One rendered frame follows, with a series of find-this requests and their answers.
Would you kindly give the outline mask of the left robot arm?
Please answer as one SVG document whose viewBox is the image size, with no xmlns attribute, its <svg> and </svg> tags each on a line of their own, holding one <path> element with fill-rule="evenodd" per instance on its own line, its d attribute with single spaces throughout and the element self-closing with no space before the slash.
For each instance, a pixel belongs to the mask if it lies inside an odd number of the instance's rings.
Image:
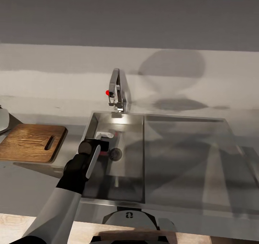
<svg viewBox="0 0 259 244">
<path fill-rule="evenodd" d="M 67 162 L 63 176 L 41 212 L 21 239 L 10 244 L 67 244 L 76 211 L 97 158 L 108 152 L 110 132 L 97 132 L 95 139 L 85 138 L 77 154 Z"/>
</svg>

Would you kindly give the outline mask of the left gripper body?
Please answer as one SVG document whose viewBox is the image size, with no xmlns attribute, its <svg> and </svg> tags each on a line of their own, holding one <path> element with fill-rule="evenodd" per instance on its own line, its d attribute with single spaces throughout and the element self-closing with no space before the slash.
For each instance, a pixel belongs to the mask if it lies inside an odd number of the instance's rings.
<svg viewBox="0 0 259 244">
<path fill-rule="evenodd" d="M 98 142 L 100 143 L 100 146 L 101 146 L 101 152 L 108 152 L 108 150 L 109 150 L 109 142 L 107 142 L 107 141 L 100 141 L 100 140 L 98 140 Z"/>
</svg>

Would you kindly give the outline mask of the cutting board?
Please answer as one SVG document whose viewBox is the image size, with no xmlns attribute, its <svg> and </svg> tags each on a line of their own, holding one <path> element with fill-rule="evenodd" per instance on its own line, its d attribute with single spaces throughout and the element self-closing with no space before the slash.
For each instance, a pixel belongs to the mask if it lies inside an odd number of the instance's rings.
<svg viewBox="0 0 259 244">
<path fill-rule="evenodd" d="M 65 126 L 17 124 L 0 144 L 0 160 L 49 163 L 66 131 Z"/>
</svg>

